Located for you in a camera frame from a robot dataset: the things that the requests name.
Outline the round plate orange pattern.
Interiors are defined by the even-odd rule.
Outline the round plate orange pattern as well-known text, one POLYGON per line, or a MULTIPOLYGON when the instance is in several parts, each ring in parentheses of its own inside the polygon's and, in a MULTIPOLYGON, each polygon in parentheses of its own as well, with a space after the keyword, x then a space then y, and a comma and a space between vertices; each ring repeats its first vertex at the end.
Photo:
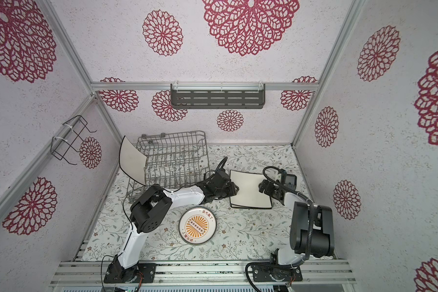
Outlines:
POLYGON ((178 225, 181 239, 190 245, 202 245, 210 241, 217 230, 217 219, 204 207, 187 210, 178 225))

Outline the white square plate black rim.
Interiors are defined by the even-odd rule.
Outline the white square plate black rim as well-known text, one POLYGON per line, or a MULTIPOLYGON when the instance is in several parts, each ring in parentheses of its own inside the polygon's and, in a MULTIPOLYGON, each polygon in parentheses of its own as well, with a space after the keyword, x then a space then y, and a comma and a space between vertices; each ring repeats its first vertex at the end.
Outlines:
POLYGON ((146 165, 147 156, 141 153, 130 141, 124 136, 119 149, 119 166, 120 169, 130 179, 146 185, 146 165))

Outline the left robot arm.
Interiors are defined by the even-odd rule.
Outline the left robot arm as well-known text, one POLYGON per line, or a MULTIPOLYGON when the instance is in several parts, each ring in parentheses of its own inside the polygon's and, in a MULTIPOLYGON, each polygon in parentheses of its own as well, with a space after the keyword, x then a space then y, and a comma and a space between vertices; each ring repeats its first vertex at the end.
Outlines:
POLYGON ((233 197, 238 187, 226 173, 224 157, 211 176, 177 190, 170 190, 158 184, 150 186, 130 207, 130 229, 121 251, 113 257, 107 272, 101 276, 103 284, 127 283, 137 277, 139 255, 148 238, 163 222, 171 209, 183 206, 199 206, 214 200, 233 197))

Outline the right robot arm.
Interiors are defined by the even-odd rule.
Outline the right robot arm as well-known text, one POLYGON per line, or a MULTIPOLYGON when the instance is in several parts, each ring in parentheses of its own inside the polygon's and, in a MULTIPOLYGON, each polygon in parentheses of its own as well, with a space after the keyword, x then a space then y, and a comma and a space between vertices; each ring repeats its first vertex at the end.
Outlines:
POLYGON ((274 278, 275 273, 282 272, 284 279, 301 281, 300 266, 311 256, 321 258, 332 256, 335 248, 332 209, 317 205, 308 196, 296 190, 296 175, 275 166, 263 169, 265 179, 259 184, 259 192, 274 198, 292 211, 290 226, 290 243, 275 250, 271 262, 250 262, 245 266, 245 276, 255 291, 260 289, 249 275, 249 268, 254 268, 259 277, 274 278))

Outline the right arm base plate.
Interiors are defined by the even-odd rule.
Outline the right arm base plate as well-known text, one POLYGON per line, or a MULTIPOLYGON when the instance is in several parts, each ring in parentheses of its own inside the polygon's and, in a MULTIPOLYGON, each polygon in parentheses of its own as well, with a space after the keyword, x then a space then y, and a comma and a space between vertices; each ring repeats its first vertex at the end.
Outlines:
POLYGON ((300 268, 252 263, 251 269, 254 282, 300 282, 303 280, 300 268))

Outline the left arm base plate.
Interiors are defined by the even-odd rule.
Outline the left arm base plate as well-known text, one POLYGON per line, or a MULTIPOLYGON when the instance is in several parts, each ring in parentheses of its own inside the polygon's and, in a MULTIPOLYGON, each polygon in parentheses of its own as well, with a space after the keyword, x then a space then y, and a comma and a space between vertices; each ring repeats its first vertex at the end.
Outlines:
POLYGON ((103 283, 152 283, 156 267, 156 264, 136 264, 130 268, 123 268, 118 262, 111 263, 103 283))

